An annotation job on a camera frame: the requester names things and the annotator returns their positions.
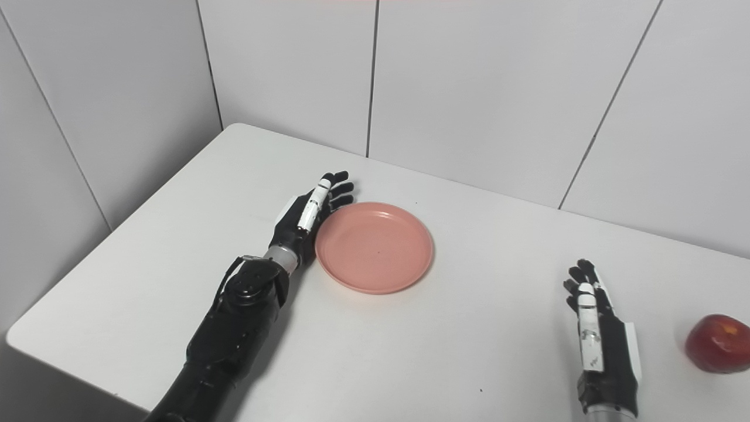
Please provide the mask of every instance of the black forearm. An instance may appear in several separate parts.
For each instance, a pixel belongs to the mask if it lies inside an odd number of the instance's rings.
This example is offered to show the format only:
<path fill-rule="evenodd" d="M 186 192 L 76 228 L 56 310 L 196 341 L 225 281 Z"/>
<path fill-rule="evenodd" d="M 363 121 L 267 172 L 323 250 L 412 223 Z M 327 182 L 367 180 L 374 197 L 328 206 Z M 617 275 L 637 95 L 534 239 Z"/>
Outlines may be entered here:
<path fill-rule="evenodd" d="M 246 261 L 217 295 L 187 347 L 187 361 L 143 422 L 212 422 L 249 372 L 281 307 L 281 267 Z"/>

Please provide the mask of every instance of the fingertip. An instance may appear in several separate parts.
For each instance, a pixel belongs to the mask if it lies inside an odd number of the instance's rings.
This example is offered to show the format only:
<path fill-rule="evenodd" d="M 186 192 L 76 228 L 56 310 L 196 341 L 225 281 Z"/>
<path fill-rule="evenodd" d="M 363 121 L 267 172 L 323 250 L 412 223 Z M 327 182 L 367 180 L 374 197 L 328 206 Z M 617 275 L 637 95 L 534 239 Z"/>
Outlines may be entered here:
<path fill-rule="evenodd" d="M 336 183 L 341 183 L 346 179 L 349 179 L 349 172 L 344 170 L 336 173 L 334 176 Z"/>
<path fill-rule="evenodd" d="M 572 279 L 567 279 L 564 282 L 562 282 L 562 286 L 571 294 L 578 290 L 578 283 L 573 281 Z"/>
<path fill-rule="evenodd" d="M 574 311 L 578 312 L 578 301 L 573 296 L 568 296 L 567 299 L 565 299 L 565 303 L 570 306 L 570 309 L 573 309 Z"/>
<path fill-rule="evenodd" d="M 584 271 L 581 268 L 570 267 L 568 268 L 568 274 L 570 274 L 570 276 L 579 283 L 586 282 L 586 274 L 584 274 Z"/>
<path fill-rule="evenodd" d="M 583 271 L 588 272 L 594 270 L 594 264 L 591 264 L 591 261 L 587 259 L 579 259 L 577 264 Z"/>

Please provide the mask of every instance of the robotic hand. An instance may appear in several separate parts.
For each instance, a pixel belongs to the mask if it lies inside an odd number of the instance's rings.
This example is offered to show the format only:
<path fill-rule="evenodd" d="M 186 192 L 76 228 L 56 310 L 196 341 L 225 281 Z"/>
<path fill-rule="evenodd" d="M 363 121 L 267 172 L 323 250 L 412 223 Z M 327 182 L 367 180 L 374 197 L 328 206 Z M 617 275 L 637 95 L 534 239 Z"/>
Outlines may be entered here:
<path fill-rule="evenodd" d="M 578 399 L 589 422 L 632 422 L 638 416 L 636 392 L 641 359 L 633 323 L 623 323 L 612 308 L 594 265 L 578 261 L 563 286 L 578 315 L 583 374 Z"/>
<path fill-rule="evenodd" d="M 287 300 L 290 275 L 315 258 L 320 225 L 354 201 L 354 185 L 344 183 L 348 178 L 345 171 L 324 175 L 315 189 L 289 202 L 263 258 L 246 255 L 232 263 L 187 346 L 182 371 L 143 422 L 215 420 L 231 390 L 250 372 Z"/>

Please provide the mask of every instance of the white wall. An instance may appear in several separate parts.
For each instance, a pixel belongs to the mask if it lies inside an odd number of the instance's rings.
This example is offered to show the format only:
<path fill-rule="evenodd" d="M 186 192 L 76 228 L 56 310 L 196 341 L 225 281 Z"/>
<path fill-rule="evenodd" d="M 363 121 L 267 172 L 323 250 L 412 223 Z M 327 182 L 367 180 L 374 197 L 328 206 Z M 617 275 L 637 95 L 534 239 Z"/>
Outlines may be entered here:
<path fill-rule="evenodd" d="M 0 333 L 110 231 L 0 18 Z"/>
<path fill-rule="evenodd" d="M 750 258 L 746 17 L 664 2 L 563 209 Z"/>
<path fill-rule="evenodd" d="M 0 7 L 113 227 L 221 130 L 195 2 Z"/>
<path fill-rule="evenodd" d="M 0 420 L 136 422 L 143 411 L 4 337 L 110 233 L 107 220 L 117 226 L 221 129 L 197 4 L 0 9 Z"/>
<path fill-rule="evenodd" d="M 0 11 L 0 420 L 141 416 L 5 343 L 9 326 L 109 232 Z"/>
<path fill-rule="evenodd" d="M 380 2 L 370 157 L 557 207 L 656 5 Z"/>
<path fill-rule="evenodd" d="M 225 127 L 365 154 L 375 1 L 199 3 Z"/>

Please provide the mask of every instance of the black finger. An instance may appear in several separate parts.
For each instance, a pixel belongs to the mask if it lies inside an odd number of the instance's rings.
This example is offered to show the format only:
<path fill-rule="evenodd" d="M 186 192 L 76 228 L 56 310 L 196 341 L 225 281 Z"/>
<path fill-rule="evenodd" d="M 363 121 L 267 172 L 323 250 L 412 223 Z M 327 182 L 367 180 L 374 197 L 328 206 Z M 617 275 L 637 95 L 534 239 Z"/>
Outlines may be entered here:
<path fill-rule="evenodd" d="M 586 280 L 586 274 L 584 274 L 584 271 L 581 268 L 578 267 L 570 267 L 568 269 L 568 274 L 570 274 L 571 277 L 578 283 L 588 283 L 589 281 Z"/>
<path fill-rule="evenodd" d="M 340 171 L 334 175 L 334 183 L 341 183 L 346 179 L 349 179 L 348 171 Z"/>
<path fill-rule="evenodd" d="M 578 283 L 574 282 L 571 279 L 567 279 L 564 282 L 562 282 L 562 286 L 570 293 L 570 294 L 576 294 L 578 292 Z"/>
<path fill-rule="evenodd" d="M 567 299 L 565 299 L 565 303 L 570 306 L 570 309 L 573 309 L 575 313 L 578 313 L 578 300 L 573 296 L 568 296 Z"/>
<path fill-rule="evenodd" d="M 342 206 L 349 205 L 353 202 L 354 197 L 352 195 L 341 195 L 340 197 L 337 197 L 336 199 L 331 201 L 331 212 L 333 213 L 335 210 L 341 208 Z"/>
<path fill-rule="evenodd" d="M 579 259 L 578 268 L 581 268 L 583 270 L 583 273 L 586 274 L 586 277 L 589 278 L 591 283 L 599 282 L 599 278 L 596 276 L 596 271 L 594 270 L 594 264 L 591 264 L 591 261 Z"/>
<path fill-rule="evenodd" d="M 342 194 L 348 194 L 349 192 L 353 190 L 354 190 L 354 183 L 351 183 L 351 182 L 341 183 L 340 185 L 337 185 L 335 188 L 331 189 L 330 195 L 332 199 L 336 199 L 336 197 L 339 197 Z"/>
<path fill-rule="evenodd" d="M 336 184 L 336 176 L 333 173 L 326 173 L 323 175 L 323 177 L 321 177 L 321 179 L 328 180 L 331 183 L 331 185 Z"/>

